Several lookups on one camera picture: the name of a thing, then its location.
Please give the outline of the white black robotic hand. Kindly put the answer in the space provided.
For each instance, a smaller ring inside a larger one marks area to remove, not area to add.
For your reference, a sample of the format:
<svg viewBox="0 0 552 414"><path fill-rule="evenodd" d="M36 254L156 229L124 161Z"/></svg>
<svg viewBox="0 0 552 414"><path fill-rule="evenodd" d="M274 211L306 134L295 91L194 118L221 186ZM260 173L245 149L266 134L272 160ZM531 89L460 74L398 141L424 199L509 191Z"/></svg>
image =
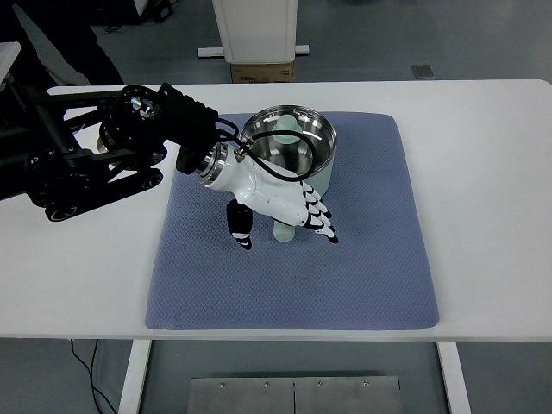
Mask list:
<svg viewBox="0 0 552 414"><path fill-rule="evenodd" d="M303 180L297 180L297 174L271 162L267 166L285 178L275 177L250 157L239 162L233 154L217 172L201 178L207 188L234 195L226 211L229 233L238 244L246 250L252 247L250 235L255 212L292 227L312 230L337 243L331 214L317 191Z"/></svg>

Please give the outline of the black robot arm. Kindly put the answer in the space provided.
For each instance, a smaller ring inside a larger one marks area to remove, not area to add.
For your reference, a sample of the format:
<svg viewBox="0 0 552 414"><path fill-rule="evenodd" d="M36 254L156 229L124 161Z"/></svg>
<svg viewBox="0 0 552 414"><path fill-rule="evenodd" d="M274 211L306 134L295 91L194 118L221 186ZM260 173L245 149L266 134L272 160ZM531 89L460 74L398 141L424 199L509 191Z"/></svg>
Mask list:
<svg viewBox="0 0 552 414"><path fill-rule="evenodd" d="M237 135L168 83L56 96L10 83L1 91L1 198L25 194L64 221L157 186L168 141L179 146L178 171L190 174Z"/></svg>

